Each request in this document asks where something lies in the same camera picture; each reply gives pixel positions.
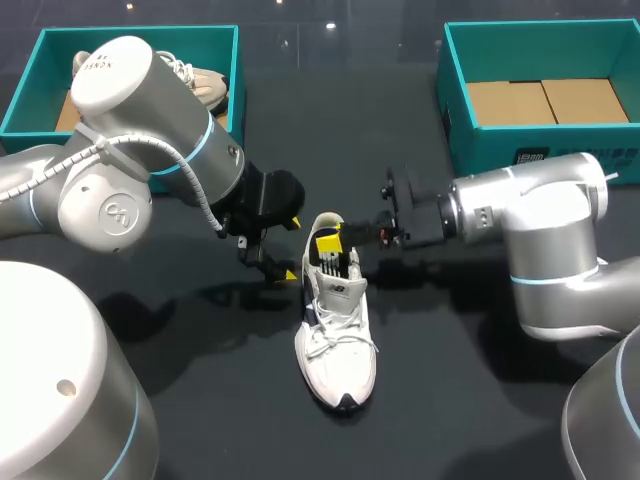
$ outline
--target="shoe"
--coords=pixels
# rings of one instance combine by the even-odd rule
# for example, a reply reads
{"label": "shoe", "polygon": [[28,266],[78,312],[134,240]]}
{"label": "shoe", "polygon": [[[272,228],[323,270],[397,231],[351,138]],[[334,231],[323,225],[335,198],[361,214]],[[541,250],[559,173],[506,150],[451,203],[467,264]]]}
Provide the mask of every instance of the shoe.
{"label": "shoe", "polygon": [[305,310],[296,356],[311,391],[329,408],[362,406],[373,390],[378,349],[369,332],[367,281],[358,254],[319,253],[316,239],[337,233],[342,217],[316,218],[302,257]]}
{"label": "shoe", "polygon": [[[156,52],[160,58],[165,61],[173,72],[189,87],[193,94],[198,97],[207,110],[214,111],[216,114],[226,110],[228,104],[227,93],[229,85],[227,78],[213,70],[204,70],[202,68],[193,68],[190,63],[184,63],[178,60],[171,52],[158,50]],[[91,56],[89,52],[80,51],[73,57],[72,78],[80,71],[80,67]]]}

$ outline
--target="dark background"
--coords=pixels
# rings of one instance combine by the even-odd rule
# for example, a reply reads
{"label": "dark background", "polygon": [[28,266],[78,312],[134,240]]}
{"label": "dark background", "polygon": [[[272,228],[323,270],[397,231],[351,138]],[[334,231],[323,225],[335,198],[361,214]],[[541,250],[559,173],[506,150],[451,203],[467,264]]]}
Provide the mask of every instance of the dark background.
{"label": "dark background", "polygon": [[[307,189],[303,230],[268,236],[275,255],[296,260],[318,213],[355,220],[385,208],[377,192],[387,166],[446,185],[433,93],[443,21],[640,13],[637,0],[126,3],[0,0],[0,111],[41,27],[240,24],[247,156],[292,170]],[[605,259],[640,253],[638,198],[611,193],[598,226]],[[335,418],[298,371],[298,286],[265,285],[237,265],[234,242],[218,241],[198,210],[157,198],[146,237],[117,256],[52,236],[0,243],[2,259],[51,268],[98,305],[152,400],[159,480],[569,479],[562,406],[613,343],[526,337],[499,246],[362,256],[378,376],[366,410]]]}

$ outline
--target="teal box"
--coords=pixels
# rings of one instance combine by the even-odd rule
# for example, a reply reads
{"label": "teal box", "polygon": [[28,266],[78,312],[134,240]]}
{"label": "teal box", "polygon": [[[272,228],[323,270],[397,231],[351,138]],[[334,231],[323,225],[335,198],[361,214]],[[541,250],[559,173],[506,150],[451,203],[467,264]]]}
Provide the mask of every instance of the teal box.
{"label": "teal box", "polygon": [[[629,123],[480,126],[467,83],[608,78]],[[634,19],[447,23],[436,90],[459,176],[585,151],[640,183],[640,27]]]}
{"label": "teal box", "polygon": [[[79,50],[92,52],[123,35],[140,37],[155,50],[168,50],[185,63],[226,75],[227,130],[243,145],[245,84],[237,26],[45,28],[0,125],[5,150],[16,153],[35,145],[64,144],[71,132],[55,132],[55,127],[71,86],[73,56]],[[163,191],[153,178],[151,187],[154,192]]]}

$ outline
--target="cable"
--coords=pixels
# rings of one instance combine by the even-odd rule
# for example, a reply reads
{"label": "cable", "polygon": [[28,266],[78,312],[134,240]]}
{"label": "cable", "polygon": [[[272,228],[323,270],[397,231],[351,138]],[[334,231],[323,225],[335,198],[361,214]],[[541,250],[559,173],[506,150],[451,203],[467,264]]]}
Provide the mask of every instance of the cable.
{"label": "cable", "polygon": [[[198,200],[198,203],[200,204],[200,209],[204,213],[204,216],[207,219],[207,222],[209,223],[209,225],[211,225],[211,228],[213,228],[216,231],[216,233],[222,231],[222,225],[220,224],[220,222],[218,222],[218,219],[213,215],[213,212],[211,211],[211,207],[209,207],[207,196],[204,193],[204,189],[202,188],[202,185],[200,184],[198,177],[196,177],[196,174],[194,173],[193,169],[189,166],[189,164],[184,159],[184,157],[175,148],[173,148],[167,142],[160,140],[159,138],[151,137],[149,135],[120,135],[117,137],[109,138],[107,139],[107,141],[114,146],[119,144],[126,144],[126,143],[148,144],[167,153],[171,157],[171,159],[180,167],[185,177],[187,177],[187,180],[191,184],[191,188],[193,188],[193,191],[196,194],[196,198]],[[104,149],[104,146],[91,145],[90,147],[80,150],[74,155],[65,158],[62,162],[58,163],[57,165],[36,175],[28,182],[22,183],[10,190],[1,192],[0,203],[6,202],[7,200],[11,200],[15,197],[18,197],[20,195],[30,192],[31,190],[36,188],[38,185],[42,185],[47,180],[50,180],[51,178],[55,177],[59,173],[64,172],[65,170],[68,170],[73,165],[76,165],[85,160],[88,160],[88,161],[98,160],[100,158],[100,156],[98,155],[98,152],[103,149]]]}

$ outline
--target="shoe tongue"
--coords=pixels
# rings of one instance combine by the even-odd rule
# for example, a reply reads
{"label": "shoe tongue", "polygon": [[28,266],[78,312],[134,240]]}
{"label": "shoe tongue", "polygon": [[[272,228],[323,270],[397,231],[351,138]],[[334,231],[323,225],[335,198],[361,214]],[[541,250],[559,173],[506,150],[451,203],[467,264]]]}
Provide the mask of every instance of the shoe tongue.
{"label": "shoe tongue", "polygon": [[318,301],[322,307],[343,315],[353,312],[367,289],[364,278],[349,280],[316,271],[316,280],[320,290]]}

